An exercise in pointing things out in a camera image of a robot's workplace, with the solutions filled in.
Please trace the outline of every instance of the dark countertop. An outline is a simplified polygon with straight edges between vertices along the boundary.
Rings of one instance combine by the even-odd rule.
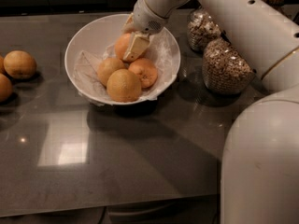
[[[189,12],[167,25],[178,80],[157,101],[126,107],[89,104],[64,69],[72,36],[110,13],[0,18],[0,54],[26,50],[38,64],[0,104],[0,217],[219,193],[226,134],[266,93],[258,80],[235,97],[206,89],[202,55],[186,39]]]

